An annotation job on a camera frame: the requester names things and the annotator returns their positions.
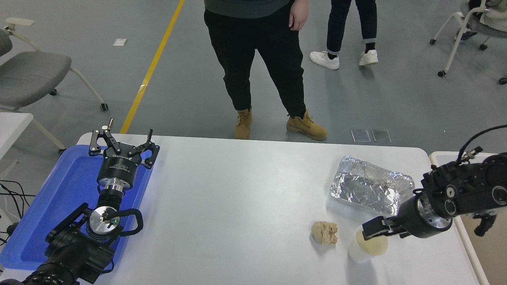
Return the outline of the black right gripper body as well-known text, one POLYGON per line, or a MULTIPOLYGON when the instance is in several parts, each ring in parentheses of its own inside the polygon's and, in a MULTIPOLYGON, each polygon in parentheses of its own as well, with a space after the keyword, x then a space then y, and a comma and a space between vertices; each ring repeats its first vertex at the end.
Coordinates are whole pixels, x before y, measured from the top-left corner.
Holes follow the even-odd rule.
POLYGON ((404 202, 399 210, 395 220, 398 225, 403 229, 400 238, 407 238, 413 235, 417 238, 429 238, 427 232, 429 226, 422 220, 418 211, 419 197, 413 196, 408 201, 404 202))

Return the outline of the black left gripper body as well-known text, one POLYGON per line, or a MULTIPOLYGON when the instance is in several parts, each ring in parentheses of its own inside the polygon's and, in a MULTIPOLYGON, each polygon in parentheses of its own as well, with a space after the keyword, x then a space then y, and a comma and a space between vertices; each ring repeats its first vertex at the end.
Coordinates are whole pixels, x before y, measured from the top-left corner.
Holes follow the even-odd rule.
POLYGON ((119 143, 121 153, 118 155, 113 147, 107 147, 103 153, 103 163, 97 177, 97 183, 104 186, 107 181, 121 180, 123 184, 133 186, 137 174, 137 167, 141 163, 141 155, 129 157, 135 146, 119 143))

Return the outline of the person's left hand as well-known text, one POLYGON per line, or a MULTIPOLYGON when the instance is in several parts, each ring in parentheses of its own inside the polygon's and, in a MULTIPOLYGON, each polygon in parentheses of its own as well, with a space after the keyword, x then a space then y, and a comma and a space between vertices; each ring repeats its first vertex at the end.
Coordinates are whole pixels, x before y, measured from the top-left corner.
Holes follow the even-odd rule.
POLYGON ((289 14, 289 28, 300 31, 306 24, 309 15, 309 0, 294 0, 289 14))

